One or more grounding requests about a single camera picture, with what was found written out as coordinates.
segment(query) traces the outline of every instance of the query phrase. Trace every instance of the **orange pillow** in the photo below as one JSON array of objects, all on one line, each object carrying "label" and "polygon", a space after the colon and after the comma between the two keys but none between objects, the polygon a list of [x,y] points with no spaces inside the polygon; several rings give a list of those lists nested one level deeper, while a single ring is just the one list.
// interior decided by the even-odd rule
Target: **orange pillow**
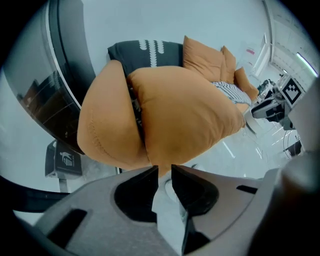
[{"label": "orange pillow", "polygon": [[210,82],[220,81],[223,54],[203,43],[184,36],[183,67],[194,71]]},{"label": "orange pillow", "polygon": [[150,165],[122,65],[111,60],[82,103],[77,142],[88,157],[126,170]]},{"label": "orange pillow", "polygon": [[227,72],[226,58],[225,56],[223,56],[222,64],[221,64],[220,81],[227,82],[227,79],[228,79],[228,72]]},{"label": "orange pillow", "polygon": [[159,165],[160,175],[171,164],[189,161],[245,125],[231,100],[186,68],[139,68],[127,82],[141,107],[148,158],[153,165]]},{"label": "orange pillow", "polygon": [[227,47],[222,47],[222,52],[225,57],[225,65],[227,71],[226,82],[234,84],[235,70],[236,70],[236,57],[228,50]]},{"label": "orange pillow", "polygon": [[253,101],[259,94],[259,90],[255,88],[248,80],[244,67],[237,69],[234,72],[235,85],[245,92]]}]

